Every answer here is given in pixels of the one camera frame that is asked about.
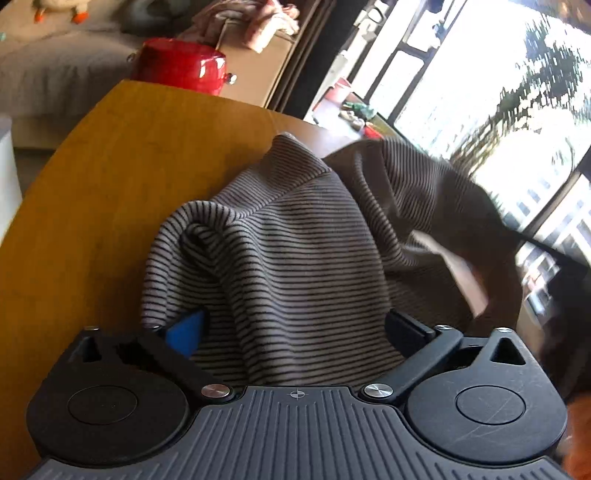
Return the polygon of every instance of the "blue gripper pad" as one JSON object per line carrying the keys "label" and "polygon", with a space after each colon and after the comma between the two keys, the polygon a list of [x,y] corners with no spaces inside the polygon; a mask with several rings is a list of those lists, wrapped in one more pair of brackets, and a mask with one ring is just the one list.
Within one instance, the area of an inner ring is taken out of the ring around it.
{"label": "blue gripper pad", "polygon": [[207,320],[206,310],[189,313],[166,330],[166,344],[185,357],[197,350],[203,337]]}

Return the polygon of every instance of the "wooden table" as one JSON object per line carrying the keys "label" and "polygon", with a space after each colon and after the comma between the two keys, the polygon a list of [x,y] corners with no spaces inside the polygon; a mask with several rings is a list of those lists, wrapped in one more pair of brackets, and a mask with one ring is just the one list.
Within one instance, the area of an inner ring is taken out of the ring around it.
{"label": "wooden table", "polygon": [[160,223],[211,198],[283,131],[319,156],[350,142],[245,103],[138,82],[117,85],[69,135],[0,248],[0,479],[38,461],[27,403],[81,327],[139,328]]}

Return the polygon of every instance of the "metal screw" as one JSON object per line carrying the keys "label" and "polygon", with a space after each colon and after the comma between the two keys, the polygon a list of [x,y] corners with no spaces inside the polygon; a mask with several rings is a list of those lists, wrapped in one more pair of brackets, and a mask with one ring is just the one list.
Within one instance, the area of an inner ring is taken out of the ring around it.
{"label": "metal screw", "polygon": [[225,398],[230,394],[230,387],[221,383],[211,383],[201,389],[201,395],[206,398]]}
{"label": "metal screw", "polygon": [[384,383],[371,383],[363,389],[363,393],[372,398],[388,398],[394,390]]}

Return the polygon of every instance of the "gray striped cloth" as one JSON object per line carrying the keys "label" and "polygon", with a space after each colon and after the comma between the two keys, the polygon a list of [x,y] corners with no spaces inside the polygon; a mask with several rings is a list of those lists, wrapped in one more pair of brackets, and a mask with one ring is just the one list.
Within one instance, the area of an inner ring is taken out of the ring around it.
{"label": "gray striped cloth", "polygon": [[[494,205],[446,163],[394,140],[360,141],[321,160],[279,135],[219,195],[162,224],[143,324],[204,305],[209,335],[193,359],[221,380],[359,386],[402,361],[384,335],[390,308],[431,326],[473,322],[443,259],[413,230],[479,271],[499,262],[514,270]],[[488,327],[514,325],[518,309],[513,302]]]}

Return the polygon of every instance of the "red pot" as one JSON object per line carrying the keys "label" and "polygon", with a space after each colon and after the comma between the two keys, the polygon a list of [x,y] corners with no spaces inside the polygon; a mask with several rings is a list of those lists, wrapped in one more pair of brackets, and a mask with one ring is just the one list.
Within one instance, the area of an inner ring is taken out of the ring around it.
{"label": "red pot", "polygon": [[150,38],[135,59],[132,80],[161,83],[219,95],[236,76],[226,71],[226,56],[215,48],[173,38]]}

